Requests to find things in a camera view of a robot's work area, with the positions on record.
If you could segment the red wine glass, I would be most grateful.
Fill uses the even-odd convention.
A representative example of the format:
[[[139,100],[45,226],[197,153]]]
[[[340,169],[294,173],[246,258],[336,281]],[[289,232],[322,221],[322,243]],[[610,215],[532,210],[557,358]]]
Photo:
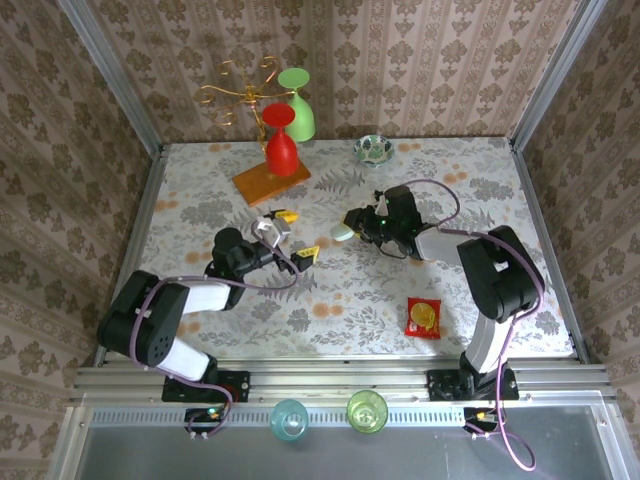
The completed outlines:
[[[296,144],[285,129],[294,121],[295,111],[286,103],[274,103],[264,109],[262,117],[266,125],[276,129],[266,146],[267,168],[274,175],[291,176],[299,158]]]

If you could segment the patterned ceramic bowl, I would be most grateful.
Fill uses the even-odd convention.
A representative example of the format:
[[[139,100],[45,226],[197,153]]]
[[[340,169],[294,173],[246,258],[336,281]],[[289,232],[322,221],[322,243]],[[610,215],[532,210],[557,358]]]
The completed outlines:
[[[395,153],[392,142],[382,135],[365,135],[355,142],[353,152],[359,163],[377,168],[390,161]]]

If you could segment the floral patterned table mat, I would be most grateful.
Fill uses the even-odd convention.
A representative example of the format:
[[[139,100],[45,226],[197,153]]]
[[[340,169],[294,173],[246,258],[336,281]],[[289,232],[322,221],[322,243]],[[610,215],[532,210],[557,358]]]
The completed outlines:
[[[170,148],[141,266],[160,277],[201,274],[215,235],[248,233],[272,209],[299,214],[283,249],[317,245],[317,263],[298,282],[268,266],[249,274],[250,289],[228,312],[184,316],[178,337],[219,359],[356,356],[458,356],[478,316],[463,271],[441,260],[401,258],[359,239],[330,235],[347,211],[370,205],[376,190],[408,183],[422,218],[448,227],[511,227],[546,283],[544,255],[509,144],[502,138],[398,139],[387,163],[358,162],[351,140],[303,144],[311,173],[281,195],[247,205],[233,177],[256,165],[249,143],[178,144]],[[406,336],[410,297],[440,300],[440,339]]]

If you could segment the green wine glass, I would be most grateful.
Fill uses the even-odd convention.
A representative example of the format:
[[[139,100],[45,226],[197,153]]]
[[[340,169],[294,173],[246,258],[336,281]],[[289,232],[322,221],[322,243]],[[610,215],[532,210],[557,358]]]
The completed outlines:
[[[311,140],[315,135],[313,111],[309,103],[301,96],[301,89],[308,84],[309,80],[310,74],[299,67],[285,69],[278,75],[279,85],[292,92],[289,106],[294,110],[295,118],[286,127],[286,132],[297,143]]]

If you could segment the red snack packet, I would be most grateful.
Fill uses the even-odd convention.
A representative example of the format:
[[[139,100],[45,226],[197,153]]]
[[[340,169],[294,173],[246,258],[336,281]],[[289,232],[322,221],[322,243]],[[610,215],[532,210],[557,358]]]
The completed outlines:
[[[407,302],[405,335],[422,339],[440,339],[440,307],[440,300],[410,297]]]

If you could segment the perforated metal strip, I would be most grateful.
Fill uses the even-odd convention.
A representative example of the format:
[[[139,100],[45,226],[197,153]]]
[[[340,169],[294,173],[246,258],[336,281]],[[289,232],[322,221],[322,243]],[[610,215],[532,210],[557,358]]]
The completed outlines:
[[[266,407],[236,407],[226,424],[239,427],[263,427],[270,423],[272,410]],[[462,427],[465,425],[463,407],[404,408],[389,410],[387,426],[392,427]],[[93,426],[183,426],[187,423],[184,408],[95,408],[90,424]],[[308,425],[313,427],[347,427],[346,408],[314,407],[308,409]]]

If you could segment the teal glass cup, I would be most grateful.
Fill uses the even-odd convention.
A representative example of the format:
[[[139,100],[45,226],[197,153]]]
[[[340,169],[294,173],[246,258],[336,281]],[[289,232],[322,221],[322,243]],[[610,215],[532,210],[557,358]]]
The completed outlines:
[[[305,406],[294,399],[279,402],[270,415],[272,433],[280,440],[295,441],[306,432],[309,416]]]

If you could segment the small black controller board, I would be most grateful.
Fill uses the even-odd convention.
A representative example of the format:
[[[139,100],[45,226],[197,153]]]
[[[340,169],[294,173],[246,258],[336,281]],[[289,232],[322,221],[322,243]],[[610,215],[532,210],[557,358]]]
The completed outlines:
[[[184,416],[184,428],[193,438],[211,437],[224,424],[230,410],[229,405],[187,409]]]
[[[507,420],[506,412],[503,408],[499,410],[504,421]],[[499,430],[498,412],[496,408],[472,408],[463,409],[465,424],[463,428],[473,434],[493,433]]]

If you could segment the green glass cup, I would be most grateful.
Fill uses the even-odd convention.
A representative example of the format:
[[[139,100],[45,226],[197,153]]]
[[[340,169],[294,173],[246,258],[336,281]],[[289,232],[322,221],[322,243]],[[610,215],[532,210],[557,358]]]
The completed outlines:
[[[361,390],[347,403],[349,424],[359,433],[375,434],[382,430],[389,416],[385,399],[373,390]]]

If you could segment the grey metal shelf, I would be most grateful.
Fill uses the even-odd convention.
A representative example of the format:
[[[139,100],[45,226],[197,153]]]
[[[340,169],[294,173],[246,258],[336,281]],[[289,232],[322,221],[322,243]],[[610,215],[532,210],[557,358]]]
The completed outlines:
[[[269,425],[225,425],[208,440],[183,426],[90,424],[70,409],[46,480],[640,480],[614,404],[592,394],[507,410],[512,439],[463,427],[392,427],[363,434],[309,426],[298,440]]]

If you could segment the aluminium side rail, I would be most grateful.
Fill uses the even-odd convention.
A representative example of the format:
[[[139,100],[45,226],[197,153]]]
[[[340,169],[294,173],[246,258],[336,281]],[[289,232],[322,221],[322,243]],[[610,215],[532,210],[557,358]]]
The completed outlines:
[[[106,319],[107,314],[119,293],[123,289],[131,274],[137,270],[142,262],[142,255],[146,245],[153,212],[159,191],[163,183],[164,172],[170,153],[170,147],[164,146],[152,157],[151,166],[148,172],[146,184],[140,199],[138,210],[132,226],[129,241],[126,246],[121,268],[115,283],[114,293],[111,301],[106,307],[106,313],[99,321],[99,325]]]
[[[522,152],[519,149],[517,149],[511,143],[509,143],[509,147],[514,160],[514,165],[521,181],[524,195],[527,200],[532,221],[538,235],[538,239],[541,245],[541,251],[544,255],[549,272],[551,285],[554,288],[559,310],[569,332],[569,338],[571,340],[574,352],[577,359],[581,363],[590,364],[591,358],[586,347],[579,322],[576,318],[574,309],[571,304],[568,290],[552,246],[550,235],[548,233],[548,229],[529,171],[527,169],[526,162],[524,160]]]

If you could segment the long aluminium mounting rail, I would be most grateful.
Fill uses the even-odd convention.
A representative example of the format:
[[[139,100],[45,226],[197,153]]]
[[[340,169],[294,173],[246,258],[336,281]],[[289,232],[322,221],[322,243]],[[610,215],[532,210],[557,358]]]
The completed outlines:
[[[249,402],[274,404],[285,398],[313,404],[337,405],[362,389],[379,391],[392,404],[428,400],[427,372],[453,369],[455,358],[289,358],[221,360],[222,370],[250,373]],[[583,364],[574,358],[516,359],[514,370],[520,398],[534,401],[547,394],[596,391],[613,400],[616,389],[605,368]],[[99,367],[78,370],[70,403],[94,406],[145,406],[161,400],[164,377],[145,371],[118,354],[108,354]]]

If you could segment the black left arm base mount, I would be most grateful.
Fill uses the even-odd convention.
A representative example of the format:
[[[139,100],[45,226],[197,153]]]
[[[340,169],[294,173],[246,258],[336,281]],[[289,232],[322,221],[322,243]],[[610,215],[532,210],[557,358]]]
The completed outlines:
[[[219,370],[214,384],[226,389],[236,403],[246,403],[249,397],[251,377],[248,371]],[[187,386],[179,381],[165,379],[161,399],[163,402],[223,403],[224,393],[217,390]]]

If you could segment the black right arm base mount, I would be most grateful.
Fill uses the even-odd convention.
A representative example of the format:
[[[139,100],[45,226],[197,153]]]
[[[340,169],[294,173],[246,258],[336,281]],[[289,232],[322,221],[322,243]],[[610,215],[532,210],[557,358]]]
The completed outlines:
[[[467,369],[433,369],[426,372],[431,401],[495,400],[497,372],[476,374]]]

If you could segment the aluminium frame post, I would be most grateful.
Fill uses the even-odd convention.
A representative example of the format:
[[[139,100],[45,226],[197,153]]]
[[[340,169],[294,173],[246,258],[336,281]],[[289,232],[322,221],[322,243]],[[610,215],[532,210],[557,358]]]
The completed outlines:
[[[59,0],[59,4],[146,151],[150,156],[160,153],[162,141],[88,0]]]
[[[510,137],[514,151],[522,151],[557,94],[594,25],[609,0],[580,0],[571,20],[551,55],[538,86]]]

